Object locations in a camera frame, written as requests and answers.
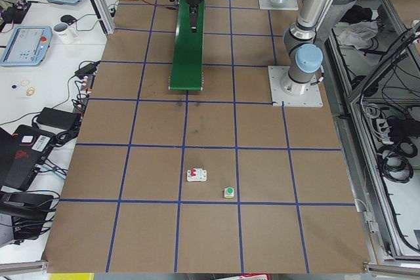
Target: yellow object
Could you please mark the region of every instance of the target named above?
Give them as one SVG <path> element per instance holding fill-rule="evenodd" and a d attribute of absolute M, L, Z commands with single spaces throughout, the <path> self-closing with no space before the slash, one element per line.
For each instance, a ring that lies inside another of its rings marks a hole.
<path fill-rule="evenodd" d="M 94 273 L 53 273 L 50 280 L 93 280 Z"/>

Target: device screen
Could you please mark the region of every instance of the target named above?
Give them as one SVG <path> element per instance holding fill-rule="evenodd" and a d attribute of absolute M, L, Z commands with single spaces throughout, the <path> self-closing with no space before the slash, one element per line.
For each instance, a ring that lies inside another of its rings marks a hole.
<path fill-rule="evenodd" d="M 13 39 L 5 61 L 28 62 L 36 54 L 44 29 L 19 29 Z"/>

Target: black laptop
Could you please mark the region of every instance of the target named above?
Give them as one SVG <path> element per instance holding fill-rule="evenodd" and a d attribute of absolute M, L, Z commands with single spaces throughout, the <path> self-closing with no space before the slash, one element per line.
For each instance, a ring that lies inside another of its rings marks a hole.
<path fill-rule="evenodd" d="M 13 136 L 0 128 L 0 186 L 27 190 L 54 148 L 55 134 L 20 125 Z"/>

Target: small green and white object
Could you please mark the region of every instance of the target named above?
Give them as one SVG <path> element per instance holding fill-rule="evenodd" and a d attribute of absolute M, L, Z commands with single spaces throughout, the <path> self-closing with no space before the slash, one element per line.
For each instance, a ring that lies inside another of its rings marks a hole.
<path fill-rule="evenodd" d="M 233 187 L 226 187 L 223 191 L 224 198 L 233 198 L 235 197 L 235 190 Z"/>
<path fill-rule="evenodd" d="M 186 180 L 188 182 L 205 182 L 207 180 L 207 171 L 204 169 L 190 169 L 186 171 Z"/>

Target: white cup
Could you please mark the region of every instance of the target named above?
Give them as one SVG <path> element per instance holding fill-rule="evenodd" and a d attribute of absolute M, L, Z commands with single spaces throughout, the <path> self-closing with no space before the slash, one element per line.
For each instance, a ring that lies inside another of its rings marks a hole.
<path fill-rule="evenodd" d="M 79 37 L 77 31 L 69 28 L 67 23 L 58 23 L 54 26 L 53 30 L 63 44 L 72 44 Z"/>

